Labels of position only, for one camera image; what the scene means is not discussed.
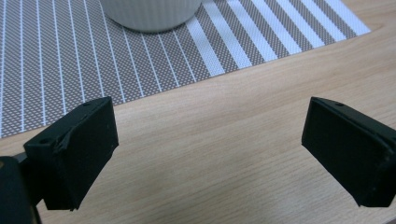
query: wooden table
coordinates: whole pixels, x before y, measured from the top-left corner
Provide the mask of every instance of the wooden table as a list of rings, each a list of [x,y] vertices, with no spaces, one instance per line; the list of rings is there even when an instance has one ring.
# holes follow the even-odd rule
[[[385,223],[301,146],[311,96],[396,129],[396,2],[344,0],[368,35],[115,107],[120,146],[75,212],[44,223]],[[40,132],[0,140],[22,151]]]

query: gray placemat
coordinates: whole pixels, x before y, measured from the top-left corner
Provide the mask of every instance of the gray placemat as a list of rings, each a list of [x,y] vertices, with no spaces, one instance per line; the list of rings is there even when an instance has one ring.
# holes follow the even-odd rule
[[[102,96],[122,104],[369,32],[340,0],[206,0],[143,35],[98,0],[0,1],[0,137]]]

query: white cup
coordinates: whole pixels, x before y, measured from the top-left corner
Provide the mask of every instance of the white cup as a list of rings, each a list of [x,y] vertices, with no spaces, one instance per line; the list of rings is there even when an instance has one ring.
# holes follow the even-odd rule
[[[117,23],[141,32],[172,29],[191,18],[203,0],[100,0]]]

